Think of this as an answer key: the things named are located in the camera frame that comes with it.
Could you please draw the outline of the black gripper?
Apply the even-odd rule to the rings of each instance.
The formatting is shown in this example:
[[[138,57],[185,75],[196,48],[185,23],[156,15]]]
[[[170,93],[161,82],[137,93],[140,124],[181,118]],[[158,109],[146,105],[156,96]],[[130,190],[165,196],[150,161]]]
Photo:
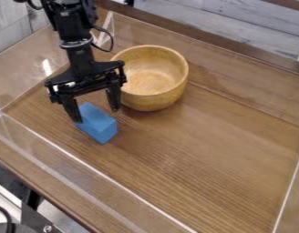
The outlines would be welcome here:
[[[81,123],[75,96],[106,89],[106,99],[113,112],[119,109],[121,86],[126,82],[123,62],[121,60],[99,62],[94,60],[90,44],[61,42],[66,51],[70,66],[45,82],[51,103],[62,104],[74,123]],[[57,93],[54,85],[74,82],[74,87],[61,89]]]

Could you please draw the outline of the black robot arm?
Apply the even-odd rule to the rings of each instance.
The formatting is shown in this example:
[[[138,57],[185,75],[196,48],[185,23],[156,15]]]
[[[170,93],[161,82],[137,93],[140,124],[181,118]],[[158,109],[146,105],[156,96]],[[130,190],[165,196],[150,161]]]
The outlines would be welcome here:
[[[49,23],[59,36],[59,47],[66,52],[69,67],[45,81],[51,103],[62,105],[75,123],[82,122],[75,97],[105,90],[109,107],[119,108],[121,86],[126,83],[123,62],[94,60],[91,47],[102,52],[113,50],[114,39],[109,31],[95,26],[98,16],[91,0],[12,0],[26,3],[34,10],[45,10]]]

